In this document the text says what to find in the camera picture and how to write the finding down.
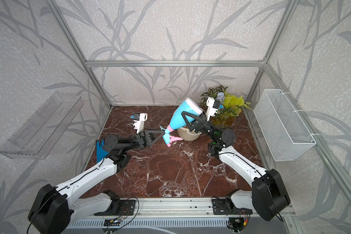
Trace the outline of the teal white spray bottle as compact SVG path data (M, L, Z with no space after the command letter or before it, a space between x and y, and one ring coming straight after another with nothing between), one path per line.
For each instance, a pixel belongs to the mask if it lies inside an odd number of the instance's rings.
M192 114L194 116L200 116L203 113L203 110L189 97L186 98L175 110L170 123L164 129L165 134L163 135L163 139L165 144L168 147L171 147L171 143L177 140L182 140L179 137L173 137L171 132L177 130L181 127L186 126L186 122L182 117L182 112L186 112Z

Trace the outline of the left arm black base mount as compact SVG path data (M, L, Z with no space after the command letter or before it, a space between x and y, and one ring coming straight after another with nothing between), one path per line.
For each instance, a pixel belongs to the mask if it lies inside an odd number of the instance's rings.
M114 215L133 215L136 208L136 199L126 199L122 200L120 196L111 190L106 190L103 192L108 195L111 199L111 204L106 211L95 213L94 216L114 216Z

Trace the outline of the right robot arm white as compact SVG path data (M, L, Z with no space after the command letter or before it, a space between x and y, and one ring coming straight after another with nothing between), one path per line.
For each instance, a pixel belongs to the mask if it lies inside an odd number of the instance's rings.
M183 111L183 120L189 130L201 132L211 138L208 144L210 155L237 172L250 185L251 191L236 190L225 196L226 209L232 213L254 210L265 221L274 217L282 220L281 211L291 203L283 179L275 169L263 167L242 156L234 147L235 131L215 126L204 114L199 116Z

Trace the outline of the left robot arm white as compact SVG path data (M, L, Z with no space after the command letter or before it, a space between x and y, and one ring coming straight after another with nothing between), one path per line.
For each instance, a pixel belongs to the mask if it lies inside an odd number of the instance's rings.
M169 131L147 129L130 138L106 135L96 143L96 156L101 161L95 166L57 186L47 184L39 190L28 215L30 225L41 234L60 234L70 223L108 210L114 201L113 193L104 192L89 199L82 195L125 168L131 158L127 151L151 146L161 138L169 144Z

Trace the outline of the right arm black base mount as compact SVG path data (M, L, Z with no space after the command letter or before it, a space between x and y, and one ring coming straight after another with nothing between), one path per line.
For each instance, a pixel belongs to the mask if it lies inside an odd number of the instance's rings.
M224 198L212 197L212 209L215 215L252 215L251 191L234 190Z

